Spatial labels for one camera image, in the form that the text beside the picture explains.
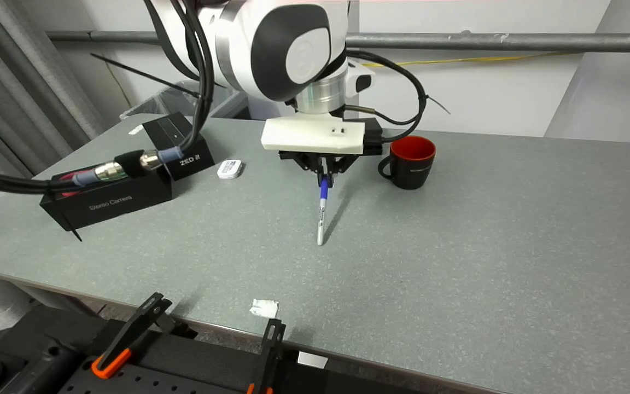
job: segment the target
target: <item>gray table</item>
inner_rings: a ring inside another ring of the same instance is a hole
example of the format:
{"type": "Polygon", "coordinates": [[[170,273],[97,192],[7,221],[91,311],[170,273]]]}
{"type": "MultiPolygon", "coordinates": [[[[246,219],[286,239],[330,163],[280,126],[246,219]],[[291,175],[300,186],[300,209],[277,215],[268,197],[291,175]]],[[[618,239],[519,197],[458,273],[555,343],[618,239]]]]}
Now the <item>gray table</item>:
{"type": "MultiPolygon", "coordinates": [[[[147,146],[114,126],[50,169],[147,146]]],[[[261,334],[252,297],[280,301],[288,340],[501,391],[630,391],[630,145],[433,136],[435,172],[403,192],[361,159],[336,178],[315,248],[315,178],[259,146],[261,122],[215,120],[218,158],[164,206],[61,232],[35,197],[0,201],[0,276],[261,334]]]]}

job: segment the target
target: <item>wall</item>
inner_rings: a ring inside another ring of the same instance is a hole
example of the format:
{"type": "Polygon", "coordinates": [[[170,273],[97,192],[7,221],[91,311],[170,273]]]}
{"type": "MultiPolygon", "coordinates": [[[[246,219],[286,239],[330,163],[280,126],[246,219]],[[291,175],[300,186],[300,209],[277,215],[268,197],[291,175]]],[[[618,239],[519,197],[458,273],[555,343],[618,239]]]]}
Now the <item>wall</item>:
{"type": "MultiPolygon", "coordinates": [[[[27,4],[50,31],[152,29],[142,0],[27,0],[27,4]]],[[[611,0],[361,0],[354,26],[364,33],[595,31],[608,4],[611,0]]],[[[614,9],[620,12],[613,12],[604,29],[630,31],[630,1],[614,0],[614,9]]],[[[65,44],[61,50],[91,99],[103,102],[108,122],[117,122],[123,110],[161,88],[123,70],[108,70],[87,52],[99,50],[172,81],[183,79],[155,45],[65,44]]],[[[420,74],[429,91],[453,111],[447,115],[429,105],[424,128],[545,136],[552,126],[550,136],[558,137],[630,140],[630,115],[614,115],[630,113],[630,72],[624,72],[630,70],[630,54],[588,54],[575,81],[579,54],[398,50],[393,57],[420,74]]],[[[366,91],[364,102],[401,119],[413,113],[411,88],[382,70],[377,70],[377,76],[377,90],[366,91]]]]}
{"type": "MultiPolygon", "coordinates": [[[[153,31],[142,0],[27,0],[28,16],[43,31],[153,31]]],[[[101,102],[108,126],[119,113],[164,90],[142,76],[108,67],[89,52],[119,58],[169,81],[183,81],[157,45],[152,44],[61,44],[59,50],[101,102]]]]}
{"type": "MultiPolygon", "coordinates": [[[[592,33],[608,0],[364,0],[364,33],[592,33]]],[[[396,52],[453,113],[432,108],[424,128],[545,136],[579,57],[396,52]]],[[[411,88],[392,74],[364,102],[410,119],[411,88]]]]}
{"type": "MultiPolygon", "coordinates": [[[[613,0],[600,31],[628,33],[630,0],[613,0]]],[[[630,143],[630,54],[587,54],[550,136],[630,143]]]]}

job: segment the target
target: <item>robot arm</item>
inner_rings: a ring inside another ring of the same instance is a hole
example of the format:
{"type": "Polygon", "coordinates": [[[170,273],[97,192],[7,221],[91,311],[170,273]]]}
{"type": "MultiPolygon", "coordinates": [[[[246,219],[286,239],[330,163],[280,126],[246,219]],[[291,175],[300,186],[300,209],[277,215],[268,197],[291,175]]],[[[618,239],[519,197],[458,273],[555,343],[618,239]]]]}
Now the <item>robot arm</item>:
{"type": "MultiPolygon", "coordinates": [[[[293,101],[343,64],[346,0],[202,0],[215,79],[261,101],[293,101]]],[[[198,79],[198,66],[172,0],[147,0],[172,66],[198,79]]]]}

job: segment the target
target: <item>black battery charger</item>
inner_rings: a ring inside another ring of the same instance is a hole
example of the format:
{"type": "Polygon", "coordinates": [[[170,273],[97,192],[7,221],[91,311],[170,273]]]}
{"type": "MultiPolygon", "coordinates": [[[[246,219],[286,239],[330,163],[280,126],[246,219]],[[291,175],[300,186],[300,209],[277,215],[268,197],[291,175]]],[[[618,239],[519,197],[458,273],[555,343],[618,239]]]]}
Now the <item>black battery charger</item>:
{"type": "MultiPolygon", "coordinates": [[[[182,113],[161,115],[152,122],[142,122],[142,126],[157,151],[182,145],[182,140],[193,131],[190,122],[182,113]]],[[[153,172],[138,172],[86,191],[50,192],[43,194],[40,206],[63,229],[76,235],[78,227],[172,198],[177,179],[210,169],[213,163],[215,158],[206,145],[206,137],[198,134],[193,145],[183,148],[183,158],[177,162],[170,162],[153,172]]],[[[70,179],[78,170],[86,169],[59,172],[53,179],[70,179]]]]}

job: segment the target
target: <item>cable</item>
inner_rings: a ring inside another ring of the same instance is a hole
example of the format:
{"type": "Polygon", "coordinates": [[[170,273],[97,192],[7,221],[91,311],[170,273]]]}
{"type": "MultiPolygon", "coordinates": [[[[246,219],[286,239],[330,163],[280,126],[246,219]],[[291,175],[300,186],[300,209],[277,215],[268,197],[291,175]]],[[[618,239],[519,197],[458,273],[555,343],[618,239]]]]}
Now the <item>cable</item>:
{"type": "Polygon", "coordinates": [[[152,79],[152,81],[155,81],[155,82],[169,86],[169,88],[180,90],[180,91],[183,91],[183,95],[200,97],[198,91],[187,90],[183,86],[170,82],[170,81],[160,79],[160,76],[155,76],[155,74],[148,74],[148,72],[145,72],[145,70],[138,70],[138,67],[131,67],[131,66],[126,66],[126,64],[114,61],[114,58],[110,58],[110,57],[103,57],[103,54],[99,54],[99,52],[89,52],[89,54],[97,57],[97,58],[101,58],[108,67],[110,67],[110,66],[123,67],[123,70],[126,70],[126,72],[140,74],[142,79],[152,79]]]}
{"type": "Polygon", "coordinates": [[[187,42],[190,45],[193,64],[200,67],[202,74],[202,97],[198,102],[195,120],[193,120],[193,131],[190,136],[180,145],[182,151],[189,148],[200,131],[206,124],[206,119],[210,113],[213,105],[213,91],[215,91],[215,70],[213,70],[213,57],[210,57],[210,45],[204,33],[204,26],[200,22],[200,9],[195,1],[187,1],[187,12],[182,11],[177,0],[170,0],[176,11],[182,16],[183,29],[187,29],[187,42]]]}
{"type": "MultiPolygon", "coordinates": [[[[187,29],[187,37],[189,37],[189,45],[193,52],[193,61],[202,72],[202,97],[198,102],[198,115],[195,115],[195,124],[193,124],[193,134],[183,137],[183,143],[180,145],[182,151],[190,148],[198,134],[202,131],[202,126],[206,124],[206,119],[210,113],[210,105],[213,105],[213,91],[215,91],[215,70],[213,70],[213,57],[210,57],[210,45],[206,40],[206,33],[202,29],[200,22],[200,9],[195,1],[187,1],[187,11],[182,9],[182,4],[177,0],[170,0],[176,11],[182,16],[183,29],[187,29]]],[[[86,182],[99,182],[99,179],[65,179],[65,182],[56,182],[56,179],[24,179],[24,178],[8,178],[8,175],[0,175],[0,191],[3,192],[19,192],[19,194],[48,194],[48,192],[65,192],[65,191],[78,191],[86,186],[86,182]]]]}
{"type": "Polygon", "coordinates": [[[0,191],[3,192],[17,192],[17,194],[43,194],[43,192],[63,192],[63,191],[78,191],[72,182],[42,182],[42,179],[24,179],[12,178],[0,172],[0,191]]]}
{"type": "Polygon", "coordinates": [[[121,86],[117,72],[112,70],[110,61],[105,61],[103,66],[105,66],[105,70],[110,72],[110,76],[114,79],[117,88],[121,90],[121,97],[123,97],[124,105],[126,105],[126,108],[134,108],[131,99],[130,99],[126,91],[123,90],[123,86],[121,86]]]}
{"type": "Polygon", "coordinates": [[[387,113],[382,113],[382,111],[377,111],[375,108],[361,108],[361,105],[343,105],[343,110],[346,111],[361,111],[361,113],[371,113],[371,115],[379,115],[379,119],[382,119],[386,122],[390,122],[390,124],[410,124],[410,122],[413,122],[415,120],[415,115],[413,119],[410,119],[410,120],[396,120],[396,119],[390,119],[387,113]]]}
{"type": "Polygon", "coordinates": [[[390,61],[390,58],[386,58],[380,54],[368,52],[368,50],[346,50],[346,54],[354,57],[354,58],[366,58],[366,61],[371,61],[371,64],[380,64],[380,66],[403,74],[404,79],[410,79],[410,82],[417,90],[417,105],[420,105],[417,113],[411,119],[411,124],[403,122],[403,124],[410,124],[403,134],[392,136],[392,137],[382,137],[382,143],[393,143],[393,140],[401,140],[401,137],[413,134],[417,128],[422,115],[424,115],[426,99],[429,99],[429,95],[426,95],[424,86],[420,82],[420,79],[415,74],[411,74],[410,70],[404,70],[403,66],[398,66],[398,64],[393,64],[393,61],[390,61]]]}

